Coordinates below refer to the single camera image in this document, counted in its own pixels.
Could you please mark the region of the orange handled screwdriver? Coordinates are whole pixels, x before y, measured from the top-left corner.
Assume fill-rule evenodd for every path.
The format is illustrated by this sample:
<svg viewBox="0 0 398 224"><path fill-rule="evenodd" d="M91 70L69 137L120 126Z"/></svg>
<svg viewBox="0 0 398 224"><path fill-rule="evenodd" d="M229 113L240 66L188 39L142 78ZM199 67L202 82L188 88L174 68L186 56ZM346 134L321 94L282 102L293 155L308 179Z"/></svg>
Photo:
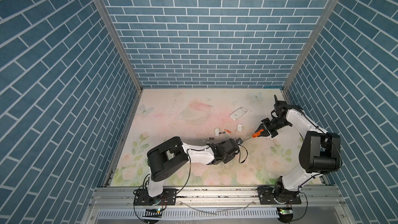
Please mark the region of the orange handled screwdriver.
<svg viewBox="0 0 398 224"><path fill-rule="evenodd" d="M246 138L245 140L243 140L241 143L244 143L250 139L255 139L260 137L262 134L264 133L264 129L260 129L259 131L257 131L256 133L254 133L252 136Z"/></svg>

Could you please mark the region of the white remote control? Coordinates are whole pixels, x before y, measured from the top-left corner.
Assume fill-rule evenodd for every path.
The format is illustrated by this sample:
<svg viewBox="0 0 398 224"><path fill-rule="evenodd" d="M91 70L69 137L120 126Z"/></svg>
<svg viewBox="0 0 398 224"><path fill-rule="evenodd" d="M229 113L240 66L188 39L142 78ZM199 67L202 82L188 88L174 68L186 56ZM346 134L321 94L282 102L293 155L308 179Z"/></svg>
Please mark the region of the white remote control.
<svg viewBox="0 0 398 224"><path fill-rule="evenodd" d="M238 120L239 118L241 118L242 116L244 116L246 113L247 113L247 110L246 110L244 107L240 107L240 108L238 108L237 110L235 110L233 113L231 113L231 114L229 115L229 117L230 117L232 120L236 121L236 120Z"/></svg>

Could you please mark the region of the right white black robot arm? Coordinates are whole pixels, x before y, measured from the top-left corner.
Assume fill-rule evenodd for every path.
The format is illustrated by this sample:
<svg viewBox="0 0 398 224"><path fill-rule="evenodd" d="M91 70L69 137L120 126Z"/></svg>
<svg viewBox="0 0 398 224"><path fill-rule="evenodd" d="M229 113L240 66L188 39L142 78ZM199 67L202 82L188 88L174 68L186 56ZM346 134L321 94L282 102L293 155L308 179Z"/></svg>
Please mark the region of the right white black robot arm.
<svg viewBox="0 0 398 224"><path fill-rule="evenodd" d="M311 179L336 172L342 166L341 138L315 124L297 105L280 101L275 96L272 119L261 121L254 137L276 137L278 130L294 127L303 139L298 154L299 164L285 176L280 177L274 186L274 197L295 196Z"/></svg>

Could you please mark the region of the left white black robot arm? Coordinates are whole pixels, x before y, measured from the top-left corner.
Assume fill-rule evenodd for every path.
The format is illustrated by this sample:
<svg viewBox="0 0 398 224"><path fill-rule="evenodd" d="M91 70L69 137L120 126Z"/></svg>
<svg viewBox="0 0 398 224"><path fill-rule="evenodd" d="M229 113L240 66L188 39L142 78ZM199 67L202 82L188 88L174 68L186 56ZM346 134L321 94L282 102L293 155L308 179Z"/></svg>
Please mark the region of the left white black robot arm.
<svg viewBox="0 0 398 224"><path fill-rule="evenodd" d="M180 137L175 136L152 148L147 152L150 168L148 195L152 198L160 196L165 180L188 162L207 166L228 163L240 153L242 143L243 140L238 138L196 146L184 143Z"/></svg>

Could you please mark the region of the right controller board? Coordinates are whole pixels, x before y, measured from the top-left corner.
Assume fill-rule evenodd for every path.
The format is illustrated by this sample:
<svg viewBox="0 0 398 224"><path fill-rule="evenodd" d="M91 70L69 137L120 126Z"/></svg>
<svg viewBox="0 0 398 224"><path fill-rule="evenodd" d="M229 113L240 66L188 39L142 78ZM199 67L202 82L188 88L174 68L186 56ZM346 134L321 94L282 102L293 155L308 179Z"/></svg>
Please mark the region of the right controller board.
<svg viewBox="0 0 398 224"><path fill-rule="evenodd" d="M278 213L278 220L281 223L290 223L293 220L294 217L294 211L291 207L278 207L277 208L277 213Z"/></svg>

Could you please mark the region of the controller board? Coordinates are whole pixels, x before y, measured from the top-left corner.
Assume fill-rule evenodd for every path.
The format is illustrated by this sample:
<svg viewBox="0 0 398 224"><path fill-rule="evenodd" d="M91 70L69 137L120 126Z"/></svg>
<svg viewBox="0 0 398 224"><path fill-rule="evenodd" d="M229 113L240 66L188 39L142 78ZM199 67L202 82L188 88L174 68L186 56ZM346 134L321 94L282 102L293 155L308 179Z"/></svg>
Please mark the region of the controller board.
<svg viewBox="0 0 398 224"><path fill-rule="evenodd" d="M163 215L163 210L156 208L156 209L145 209L143 211L142 219L147 224L155 224L157 223Z"/></svg>
<svg viewBox="0 0 398 224"><path fill-rule="evenodd" d="M277 213L278 213L278 220L281 223L290 223L293 220L294 217L294 211L291 207L278 207L277 208Z"/></svg>

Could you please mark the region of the left controller board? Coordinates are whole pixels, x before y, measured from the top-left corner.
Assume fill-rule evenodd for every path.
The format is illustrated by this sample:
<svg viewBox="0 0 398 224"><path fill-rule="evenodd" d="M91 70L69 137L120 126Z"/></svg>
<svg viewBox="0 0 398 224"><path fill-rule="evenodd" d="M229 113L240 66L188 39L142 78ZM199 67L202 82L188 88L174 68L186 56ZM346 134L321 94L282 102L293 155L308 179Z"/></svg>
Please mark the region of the left controller board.
<svg viewBox="0 0 398 224"><path fill-rule="evenodd" d="M147 224L155 224L157 223L163 215L163 210L156 208L156 209L145 209L143 211L142 219Z"/></svg>

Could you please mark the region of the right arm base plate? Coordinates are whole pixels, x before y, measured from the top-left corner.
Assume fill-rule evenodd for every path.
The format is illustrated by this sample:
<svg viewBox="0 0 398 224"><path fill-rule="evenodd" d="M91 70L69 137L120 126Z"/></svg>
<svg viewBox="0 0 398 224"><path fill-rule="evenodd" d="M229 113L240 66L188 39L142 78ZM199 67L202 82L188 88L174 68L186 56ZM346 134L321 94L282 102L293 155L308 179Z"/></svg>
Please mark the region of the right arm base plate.
<svg viewBox="0 0 398 224"><path fill-rule="evenodd" d="M257 188L259 201L261 205L273 204L292 204L299 205L302 203L298 191L288 191L282 186L277 188L270 186L260 186Z"/></svg>

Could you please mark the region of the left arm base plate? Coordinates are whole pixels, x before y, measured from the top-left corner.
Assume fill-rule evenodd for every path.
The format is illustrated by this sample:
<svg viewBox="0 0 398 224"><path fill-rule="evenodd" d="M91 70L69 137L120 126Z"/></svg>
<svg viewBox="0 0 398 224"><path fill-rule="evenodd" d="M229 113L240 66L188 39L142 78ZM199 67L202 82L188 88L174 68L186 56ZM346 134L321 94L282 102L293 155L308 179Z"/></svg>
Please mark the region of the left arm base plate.
<svg viewBox="0 0 398 224"><path fill-rule="evenodd" d="M151 197L147 189L137 189L134 192L134 205L138 206L152 206L152 205L175 205L177 189L165 188L163 192L156 197Z"/></svg>

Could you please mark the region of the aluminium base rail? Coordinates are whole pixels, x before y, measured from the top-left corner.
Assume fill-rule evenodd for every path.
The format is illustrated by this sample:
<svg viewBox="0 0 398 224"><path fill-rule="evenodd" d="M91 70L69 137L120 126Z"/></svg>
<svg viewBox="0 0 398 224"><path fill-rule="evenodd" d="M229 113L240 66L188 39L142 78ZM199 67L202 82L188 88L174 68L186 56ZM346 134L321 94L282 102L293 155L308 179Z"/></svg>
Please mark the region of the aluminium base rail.
<svg viewBox="0 0 398 224"><path fill-rule="evenodd" d="M175 205L134 205L132 187L97 188L84 224L144 224L145 209L163 210L155 224L284 224L278 207L291 207L288 224L352 224L354 218L335 186L310 185L300 190L302 203L261 205L258 186L190 186L177 189Z"/></svg>

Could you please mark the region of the right aluminium corner post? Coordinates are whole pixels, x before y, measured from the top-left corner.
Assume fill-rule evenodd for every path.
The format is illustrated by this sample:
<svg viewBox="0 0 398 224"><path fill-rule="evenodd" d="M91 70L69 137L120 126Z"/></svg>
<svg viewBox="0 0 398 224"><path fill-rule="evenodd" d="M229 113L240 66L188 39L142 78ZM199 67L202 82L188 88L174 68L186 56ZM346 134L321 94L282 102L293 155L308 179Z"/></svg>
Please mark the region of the right aluminium corner post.
<svg viewBox="0 0 398 224"><path fill-rule="evenodd" d="M313 31L308 37L306 44L303 46L303 49L300 55L297 57L297 60L292 67L291 72L289 73L286 81L284 82L282 92L287 93L288 89L290 88L295 76L297 75L299 69L303 65L304 61L306 60L310 50L313 48L317 38L319 37L320 33L322 32L324 26L326 25L329 17L331 16L333 10L337 6L339 0L328 0L326 3L323 12L321 13Z"/></svg>

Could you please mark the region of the aluminium corner post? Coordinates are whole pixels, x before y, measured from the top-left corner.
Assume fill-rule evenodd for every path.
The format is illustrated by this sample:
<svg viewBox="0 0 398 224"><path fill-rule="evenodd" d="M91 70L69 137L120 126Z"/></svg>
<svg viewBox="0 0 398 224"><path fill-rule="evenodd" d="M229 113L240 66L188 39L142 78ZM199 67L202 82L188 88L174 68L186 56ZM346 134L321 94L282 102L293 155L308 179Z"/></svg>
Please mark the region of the aluminium corner post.
<svg viewBox="0 0 398 224"><path fill-rule="evenodd" d="M137 91L139 93L141 93L143 91L143 87L142 87L136 73L134 72L131 61L123 47L123 44L120 40L120 37L117 33L117 30L112 22L112 19L106 9L106 6L105 6L103 0L92 0L92 1L101 17L106 29L109 32L109 35L110 35L119 55L121 57L123 64L125 65L128 73L130 75L130 78L132 79L133 84L137 88Z"/></svg>
<svg viewBox="0 0 398 224"><path fill-rule="evenodd" d="M282 92L287 93L288 89L290 88L295 76L297 75L299 69L303 65L304 61L306 60L310 50L313 48L317 38L319 37L320 33L322 32L324 26L326 25L329 17L331 16L333 10L337 6L339 0L328 0L326 3L323 12L321 13L313 31L308 37L306 44L303 46L303 49L300 55L297 57L297 60L292 67L291 72L289 73L286 81L284 82Z"/></svg>

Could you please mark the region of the left aluminium corner post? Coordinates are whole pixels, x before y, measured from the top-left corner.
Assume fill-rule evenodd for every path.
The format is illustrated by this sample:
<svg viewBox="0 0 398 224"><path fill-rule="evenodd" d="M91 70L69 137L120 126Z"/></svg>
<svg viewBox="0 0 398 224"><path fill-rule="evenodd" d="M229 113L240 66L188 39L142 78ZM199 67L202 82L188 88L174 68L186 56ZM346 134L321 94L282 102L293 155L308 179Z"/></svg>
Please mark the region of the left aluminium corner post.
<svg viewBox="0 0 398 224"><path fill-rule="evenodd" d="M137 91L139 93L141 93L143 91L143 87L142 87L136 73L134 72L131 61L123 47L123 44L120 40L120 37L117 33L117 30L112 22L112 19L106 9L106 6L105 6L103 0L92 0L92 1L101 17L106 29L109 32L109 35L110 35L119 55L121 57L123 64L125 65L128 73L130 75L130 78L132 79L133 84L137 88Z"/></svg>

